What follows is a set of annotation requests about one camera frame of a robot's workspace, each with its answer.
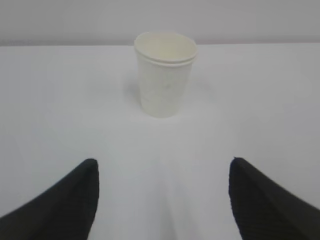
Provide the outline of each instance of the gray wall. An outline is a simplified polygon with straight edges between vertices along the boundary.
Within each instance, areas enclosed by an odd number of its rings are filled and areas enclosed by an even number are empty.
[[[0,45],[131,44],[149,30],[198,43],[320,42],[320,0],[0,0]]]

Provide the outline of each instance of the white table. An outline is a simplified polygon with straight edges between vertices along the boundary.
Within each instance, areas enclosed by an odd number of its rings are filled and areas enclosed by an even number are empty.
[[[144,114],[131,46],[0,48],[0,216],[96,158],[91,240],[240,240],[244,157],[320,208],[320,44],[202,45],[180,113]]]

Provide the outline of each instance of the cup rim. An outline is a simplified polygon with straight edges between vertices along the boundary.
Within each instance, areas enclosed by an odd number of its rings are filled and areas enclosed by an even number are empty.
[[[176,36],[182,37],[183,39],[185,39],[189,43],[193,44],[195,51],[189,57],[183,57],[183,58],[177,58],[177,59],[163,59],[163,58],[151,56],[150,54],[148,54],[146,52],[143,52],[140,49],[140,47],[138,47],[138,41],[142,37],[145,37],[146,35],[150,35],[150,34],[172,34],[172,35],[176,35]],[[147,31],[147,32],[141,33],[134,40],[134,49],[136,50],[136,52],[138,54],[140,54],[143,57],[151,60],[152,62],[163,63],[163,64],[182,64],[184,62],[193,62],[193,59],[195,59],[197,54],[198,54],[197,45],[196,45],[196,43],[195,43],[195,41],[193,39],[191,39],[191,38],[189,38],[189,37],[187,37],[185,35],[176,33],[174,31]]]

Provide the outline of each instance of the black object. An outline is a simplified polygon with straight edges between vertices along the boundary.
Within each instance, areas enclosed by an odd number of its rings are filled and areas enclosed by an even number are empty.
[[[231,163],[229,195],[243,240],[320,240],[320,211],[243,158]]]
[[[86,240],[98,199],[98,163],[87,159],[43,194],[0,218],[0,240]]]

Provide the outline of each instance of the paper cup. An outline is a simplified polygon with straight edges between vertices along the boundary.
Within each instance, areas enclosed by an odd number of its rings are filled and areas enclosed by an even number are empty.
[[[180,107],[197,46],[174,32],[146,32],[134,41],[143,110],[157,118]]]

